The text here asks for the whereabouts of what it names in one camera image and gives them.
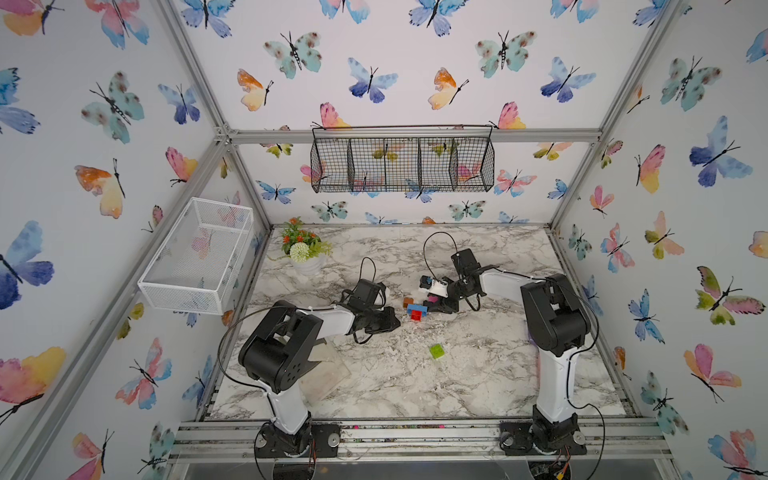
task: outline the pink butterfly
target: pink butterfly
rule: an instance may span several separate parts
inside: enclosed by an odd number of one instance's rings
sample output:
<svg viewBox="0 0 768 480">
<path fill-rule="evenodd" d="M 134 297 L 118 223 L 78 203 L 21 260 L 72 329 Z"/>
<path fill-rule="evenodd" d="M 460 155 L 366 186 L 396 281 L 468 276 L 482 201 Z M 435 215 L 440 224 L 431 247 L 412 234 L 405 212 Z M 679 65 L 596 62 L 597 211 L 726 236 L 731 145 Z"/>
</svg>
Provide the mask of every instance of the pink butterfly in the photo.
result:
<svg viewBox="0 0 768 480">
<path fill-rule="evenodd" d="M 501 195 L 505 191 L 509 190 L 513 197 L 519 197 L 525 193 L 523 186 L 530 185 L 533 180 L 536 180 L 536 175 L 521 177 L 521 172 L 522 170 L 518 170 L 513 177 L 506 170 L 499 171 L 498 177 L 496 178 L 496 180 L 498 180 L 498 185 L 494 187 L 493 193 Z"/>
<path fill-rule="evenodd" d="M 717 392 L 712 388 L 712 385 L 741 386 L 741 378 L 731 372 L 720 371 L 712 373 L 712 347 L 699 343 L 696 345 L 695 354 L 690 350 L 686 350 L 684 357 L 685 363 L 688 364 L 688 368 L 693 372 L 691 375 L 697 377 L 707 386 L 712 392 L 712 398 L 714 398 L 715 403 L 717 403 L 717 399 L 723 400 L 723 397 L 717 395 Z"/>
<path fill-rule="evenodd" d="M 160 339 L 156 338 L 152 342 L 152 346 L 149 347 L 144 368 L 141 368 L 136 360 L 134 360 L 136 366 L 129 367 L 138 370 L 141 375 L 123 385 L 123 388 L 119 389 L 114 397 L 122 400 L 126 405 L 130 405 L 138 396 L 139 408 L 151 409 L 157 402 L 154 387 L 157 386 L 157 382 L 170 376 L 170 368 L 172 367 L 169 359 L 160 361 L 162 355 L 163 347 L 160 346 Z"/>
<path fill-rule="evenodd" d="M 601 214 L 603 214 L 603 217 L 605 217 L 605 212 L 603 209 L 607 207 L 612 201 L 614 201 L 614 195 L 608 194 L 603 198 L 603 186 L 597 185 L 594 188 L 594 194 L 590 195 L 589 197 L 589 203 L 592 204 L 592 210 L 597 210 Z"/>
<path fill-rule="evenodd" d="M 619 231 L 618 223 L 616 223 L 616 227 L 611 229 L 609 235 L 611 238 L 604 238 L 603 243 L 600 245 L 600 251 L 608 254 L 608 269 L 613 273 L 618 273 L 619 263 L 624 267 L 634 266 L 634 260 L 632 260 L 630 254 L 622 248 L 629 243 L 629 240 L 625 238 L 624 242 L 619 243 L 621 232 Z"/>
</svg>

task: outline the teal butterfly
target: teal butterfly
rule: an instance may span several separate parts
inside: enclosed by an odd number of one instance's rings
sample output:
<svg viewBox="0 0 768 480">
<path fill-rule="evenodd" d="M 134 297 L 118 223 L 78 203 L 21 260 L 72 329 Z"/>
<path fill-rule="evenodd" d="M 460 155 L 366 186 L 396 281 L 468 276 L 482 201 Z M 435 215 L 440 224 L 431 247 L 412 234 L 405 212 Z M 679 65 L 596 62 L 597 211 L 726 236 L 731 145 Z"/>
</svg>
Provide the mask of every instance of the teal butterfly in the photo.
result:
<svg viewBox="0 0 768 480">
<path fill-rule="evenodd" d="M 128 77 L 122 71 L 115 73 L 109 82 L 107 93 L 101 90 L 101 86 L 96 83 L 98 91 L 90 90 L 91 93 L 103 98 L 107 104 L 93 101 L 85 105 L 80 111 L 83 120 L 94 125 L 101 125 L 104 133 L 108 137 L 119 140 L 124 144 L 131 141 L 126 124 L 131 124 L 132 120 L 141 120 L 144 118 L 144 107 L 139 103 L 139 97 L 130 93 L 128 90 Z"/>
<path fill-rule="evenodd" d="M 510 70 L 520 71 L 525 63 L 525 59 L 528 58 L 528 50 L 523 47 L 533 43 L 534 38 L 536 38 L 536 32 L 527 31 L 521 33 L 509 43 L 507 43 L 508 36 L 509 30 L 507 30 L 504 38 L 502 38 L 501 33 L 498 34 L 498 37 L 502 40 L 501 47 L 492 40 L 481 40 L 475 44 L 475 50 L 478 52 L 478 55 L 482 56 L 480 59 L 480 70 L 483 71 L 486 78 L 492 77 L 496 70 L 498 70 L 499 65 L 502 66 L 503 70 L 504 63 L 507 64 L 507 68 Z"/>
<path fill-rule="evenodd" d="M 482 206 L 485 205 L 485 200 L 474 202 L 464 202 L 463 205 L 448 205 L 448 209 L 451 211 L 453 220 L 461 221 L 464 217 L 477 218 L 482 215 Z"/>
<path fill-rule="evenodd" d="M 347 211 L 344 207 L 346 207 L 346 202 L 336 202 L 333 205 L 328 202 L 323 205 L 312 205 L 312 210 L 322 221 L 327 222 L 330 221 L 331 217 L 346 218 Z"/>
<path fill-rule="evenodd" d="M 683 111 L 689 111 L 704 98 L 704 85 L 713 84 L 723 74 L 718 67 L 699 68 L 701 58 L 696 61 L 696 57 L 690 60 L 691 66 L 688 75 L 683 77 L 687 66 L 681 58 L 675 58 L 670 64 L 670 79 L 664 82 L 664 88 L 661 89 L 661 104 L 664 105 L 674 98 L 680 100 L 680 106 Z"/>
<path fill-rule="evenodd" d="M 286 78 L 293 79 L 296 76 L 297 65 L 299 65 L 299 70 L 302 70 L 302 65 L 310 71 L 317 72 L 320 70 L 320 60 L 322 57 L 320 52 L 314 49 L 314 47 L 320 45 L 320 35 L 311 31 L 300 36 L 295 44 L 290 36 L 290 32 L 288 32 L 288 38 L 283 34 L 280 34 L 280 36 L 285 38 L 290 48 L 281 41 L 268 41 L 264 44 L 264 50 L 275 58 L 275 65 L 286 75 Z"/>
</svg>

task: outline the butterfly wallpaper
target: butterfly wallpaper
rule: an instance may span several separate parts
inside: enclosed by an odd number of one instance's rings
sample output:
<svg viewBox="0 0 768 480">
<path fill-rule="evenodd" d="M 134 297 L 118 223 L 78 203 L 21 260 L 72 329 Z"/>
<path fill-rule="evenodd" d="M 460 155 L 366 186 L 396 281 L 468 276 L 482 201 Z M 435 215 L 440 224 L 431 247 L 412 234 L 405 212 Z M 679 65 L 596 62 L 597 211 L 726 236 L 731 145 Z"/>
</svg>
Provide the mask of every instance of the butterfly wallpaper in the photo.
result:
<svg viewBox="0 0 768 480">
<path fill-rule="evenodd" d="M 639 4 L 631 27 L 647 29 L 665 3 Z M 642 414 L 658 420 L 684 478 L 757 479 L 768 468 L 761 444 L 768 428 L 759 420 L 768 361 L 768 170 L 756 124 L 768 110 L 760 93 L 768 4 L 692 5 L 583 181 L 567 182 L 574 199 L 555 228 L 583 297 L 599 306 L 617 378 Z M 595 71 L 593 83 L 603 73 Z M 592 251 L 579 248 L 584 241 Z"/>
</svg>

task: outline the orange butterfly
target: orange butterfly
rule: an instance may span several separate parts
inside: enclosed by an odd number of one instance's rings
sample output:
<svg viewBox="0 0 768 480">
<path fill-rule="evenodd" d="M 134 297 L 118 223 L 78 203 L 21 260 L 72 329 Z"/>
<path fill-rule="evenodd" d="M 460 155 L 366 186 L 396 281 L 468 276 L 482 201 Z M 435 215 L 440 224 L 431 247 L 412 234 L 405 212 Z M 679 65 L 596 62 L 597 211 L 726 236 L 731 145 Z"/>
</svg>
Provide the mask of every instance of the orange butterfly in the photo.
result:
<svg viewBox="0 0 768 480">
<path fill-rule="evenodd" d="M 95 197 L 103 195 L 99 203 L 102 215 L 119 218 L 123 213 L 125 192 L 120 184 L 117 158 L 112 159 L 112 168 L 114 175 L 98 168 L 78 165 L 74 168 L 74 174 L 85 191 L 92 192 Z"/>
<path fill-rule="evenodd" d="M 432 110 L 440 110 L 446 105 L 453 103 L 453 99 L 456 98 L 462 87 L 468 83 L 469 80 L 464 80 L 464 83 L 456 87 L 456 80 L 453 79 L 451 74 L 445 68 L 440 68 L 437 75 L 435 75 L 435 90 L 439 90 L 440 93 L 429 97 L 429 104 L 432 106 Z"/>
</svg>

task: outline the marble tabletop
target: marble tabletop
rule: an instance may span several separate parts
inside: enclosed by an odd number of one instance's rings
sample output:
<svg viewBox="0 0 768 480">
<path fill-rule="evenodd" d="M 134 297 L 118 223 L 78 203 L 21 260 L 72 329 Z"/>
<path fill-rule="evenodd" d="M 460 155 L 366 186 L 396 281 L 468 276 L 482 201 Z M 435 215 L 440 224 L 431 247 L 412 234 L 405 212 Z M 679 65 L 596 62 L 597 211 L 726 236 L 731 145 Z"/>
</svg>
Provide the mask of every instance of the marble tabletop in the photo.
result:
<svg viewBox="0 0 768 480">
<path fill-rule="evenodd" d="M 323 360 L 302 379 L 301 389 L 314 418 L 425 418 L 468 416 L 530 416 L 538 394 L 538 349 L 528 338 L 522 305 L 482 297 L 482 308 L 459 313 L 430 313 L 415 322 L 402 308 L 404 296 L 423 300 L 419 277 L 429 275 L 422 255 L 432 233 L 449 232 L 458 248 L 471 248 L 481 265 L 548 275 L 561 272 L 543 227 L 536 226 L 397 226 L 313 227 L 333 243 L 333 254 L 312 277 L 297 273 L 282 255 L 275 230 L 267 248 L 250 311 L 289 300 L 300 306 L 327 306 L 357 282 L 360 260 L 376 262 L 376 282 L 388 287 L 387 303 L 395 307 L 402 326 L 357 345 L 351 336 L 336 336 L 318 346 L 310 359 Z M 437 276 L 455 278 L 450 256 L 453 242 L 435 235 L 427 245 L 429 266 Z M 364 278 L 371 278 L 366 261 Z M 228 373 L 249 379 L 237 353 L 263 314 L 246 319 L 238 336 Z M 429 347 L 439 343 L 445 355 L 433 359 Z M 574 403 L 591 402 L 603 415 L 624 415 L 618 394 L 597 349 L 583 353 L 576 369 Z M 591 409 L 585 415 L 596 415 Z M 224 379 L 207 419 L 266 419 L 263 393 Z"/>
</svg>

